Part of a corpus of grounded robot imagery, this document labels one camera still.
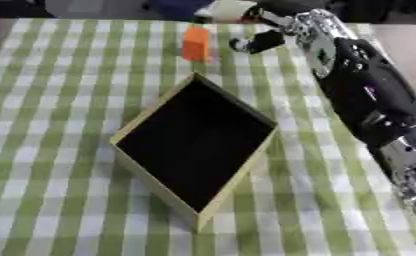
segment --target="green checkered tablecloth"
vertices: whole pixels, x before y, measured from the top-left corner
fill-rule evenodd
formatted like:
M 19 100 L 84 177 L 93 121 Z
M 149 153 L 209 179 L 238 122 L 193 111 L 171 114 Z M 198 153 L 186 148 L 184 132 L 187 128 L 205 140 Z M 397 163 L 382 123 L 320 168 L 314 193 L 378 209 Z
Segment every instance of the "green checkered tablecloth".
M 0 51 L 0 255 L 416 255 L 416 222 L 293 39 L 249 56 L 228 40 L 264 25 L 207 25 L 212 61 L 190 63 L 178 50 L 188 26 L 15 24 Z M 370 26 L 353 28 L 377 44 Z M 108 142 L 193 70 L 279 123 L 198 235 L 115 164 Z

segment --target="orange cube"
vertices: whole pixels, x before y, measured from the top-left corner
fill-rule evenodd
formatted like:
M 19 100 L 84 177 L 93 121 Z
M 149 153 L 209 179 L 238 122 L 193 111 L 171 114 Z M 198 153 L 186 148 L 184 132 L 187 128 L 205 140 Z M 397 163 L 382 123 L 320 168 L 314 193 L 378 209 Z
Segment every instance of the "orange cube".
M 209 59 L 209 31 L 202 27 L 191 26 L 183 38 L 182 56 L 192 61 Z

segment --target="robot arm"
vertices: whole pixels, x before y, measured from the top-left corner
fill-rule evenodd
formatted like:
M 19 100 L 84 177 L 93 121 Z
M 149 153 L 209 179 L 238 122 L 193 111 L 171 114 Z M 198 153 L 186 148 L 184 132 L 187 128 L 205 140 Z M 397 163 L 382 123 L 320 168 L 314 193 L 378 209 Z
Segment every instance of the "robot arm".
M 258 53 L 296 37 L 321 90 L 351 133 L 367 145 L 397 196 L 416 214 L 416 94 L 370 43 L 323 9 L 295 11 L 258 4 L 244 19 L 274 30 L 232 39 L 237 51 Z

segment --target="green and white gingham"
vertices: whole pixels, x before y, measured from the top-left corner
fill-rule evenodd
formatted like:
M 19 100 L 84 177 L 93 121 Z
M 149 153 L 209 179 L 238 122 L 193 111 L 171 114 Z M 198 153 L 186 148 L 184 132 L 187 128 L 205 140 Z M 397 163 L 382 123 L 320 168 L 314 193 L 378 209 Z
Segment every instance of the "green and white gingham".
M 416 222 L 321 96 L 293 39 L 249 56 L 207 25 L 212 60 L 179 56 L 189 24 L 19 20 L 0 51 L 0 255 L 416 255 Z M 380 45 L 368 25 L 352 26 Z M 114 162 L 109 137 L 198 71 L 279 123 L 206 229 Z

